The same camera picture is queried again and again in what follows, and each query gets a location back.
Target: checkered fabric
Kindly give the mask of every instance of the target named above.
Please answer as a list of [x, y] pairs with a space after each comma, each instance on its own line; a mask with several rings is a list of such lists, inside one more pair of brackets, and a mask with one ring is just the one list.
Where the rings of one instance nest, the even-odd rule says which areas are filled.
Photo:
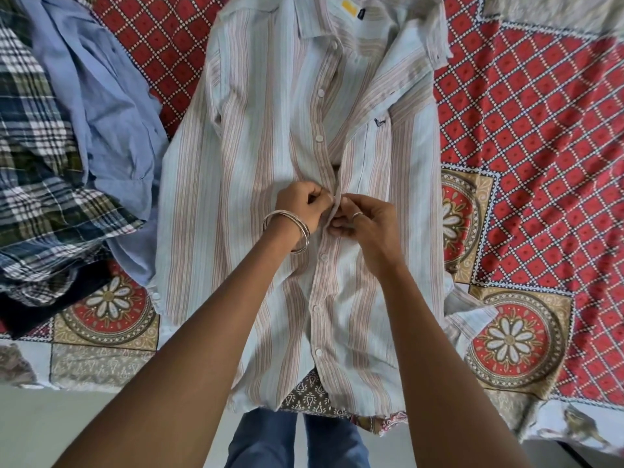
[[28, 32], [27, 18], [0, 0], [0, 291], [36, 306], [105, 256], [105, 238], [143, 221], [81, 186], [69, 114], [31, 54]]
[[[175, 132], [227, 0], [96, 0]], [[624, 46], [445, 0], [454, 57], [436, 96], [445, 167], [496, 178], [471, 283], [573, 297], [555, 390], [624, 409]]]

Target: shirt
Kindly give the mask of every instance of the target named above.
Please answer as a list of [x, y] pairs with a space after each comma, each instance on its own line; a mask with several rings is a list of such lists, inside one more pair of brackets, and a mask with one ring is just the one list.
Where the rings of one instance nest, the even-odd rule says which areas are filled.
[[[257, 241], [277, 192], [312, 180], [395, 204], [410, 272], [444, 322], [433, 70], [447, 54], [441, 0], [232, 0], [163, 160], [163, 311], [188, 318]], [[404, 409], [379, 284], [359, 245], [326, 229], [277, 271], [231, 405], [277, 409], [315, 366], [337, 408]]]
[[71, 117], [82, 183], [114, 197], [147, 223], [111, 238], [136, 282], [155, 272], [160, 162], [168, 146], [160, 103], [114, 34], [79, 0], [16, 0], [31, 20], [32, 51]]
[[0, 292], [43, 306], [109, 256], [106, 238], [143, 221], [82, 186], [70, 118], [32, 53], [31, 26], [0, 0]]

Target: pile of clothes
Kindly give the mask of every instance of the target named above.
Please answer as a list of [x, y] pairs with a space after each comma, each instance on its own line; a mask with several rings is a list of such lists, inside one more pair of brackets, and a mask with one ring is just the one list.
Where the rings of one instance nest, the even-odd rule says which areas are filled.
[[0, 0], [0, 320], [155, 272], [160, 103], [85, 0]]

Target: forearm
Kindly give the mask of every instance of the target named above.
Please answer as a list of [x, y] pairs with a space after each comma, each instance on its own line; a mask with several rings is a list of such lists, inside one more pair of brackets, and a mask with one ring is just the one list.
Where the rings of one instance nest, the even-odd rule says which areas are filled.
[[271, 224], [56, 467], [203, 466], [258, 309], [293, 244], [282, 225]]
[[407, 267], [390, 269], [380, 282], [418, 467], [530, 467], [517, 440], [448, 342]]

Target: jeans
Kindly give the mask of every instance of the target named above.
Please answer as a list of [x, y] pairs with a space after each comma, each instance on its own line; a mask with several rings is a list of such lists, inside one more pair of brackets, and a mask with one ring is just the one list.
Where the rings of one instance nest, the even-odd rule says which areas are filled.
[[[368, 449], [346, 419], [303, 416], [309, 468], [370, 468]], [[297, 414], [255, 409], [240, 421], [225, 468], [292, 468]]]

